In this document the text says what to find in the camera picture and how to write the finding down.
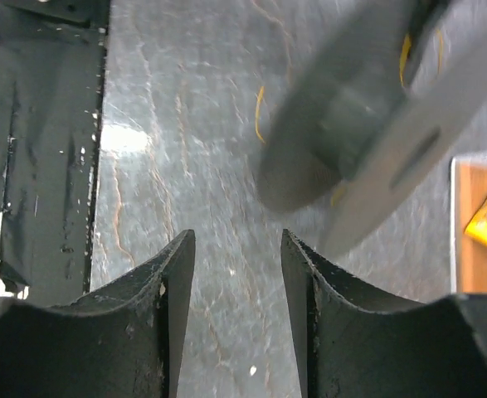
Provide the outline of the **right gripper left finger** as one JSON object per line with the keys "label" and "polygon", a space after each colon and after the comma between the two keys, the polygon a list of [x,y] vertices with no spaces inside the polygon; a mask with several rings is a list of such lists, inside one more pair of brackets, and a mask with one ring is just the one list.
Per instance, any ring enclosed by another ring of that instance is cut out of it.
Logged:
{"label": "right gripper left finger", "polygon": [[0,397],[174,397],[195,251],[182,231],[67,305],[0,297]]}

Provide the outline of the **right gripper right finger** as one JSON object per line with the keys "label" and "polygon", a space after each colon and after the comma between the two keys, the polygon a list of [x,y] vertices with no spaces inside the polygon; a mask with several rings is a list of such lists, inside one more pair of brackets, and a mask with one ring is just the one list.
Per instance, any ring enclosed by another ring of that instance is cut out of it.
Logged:
{"label": "right gripper right finger", "polygon": [[398,297],[284,231],[281,268],[305,397],[487,397],[487,294]]}

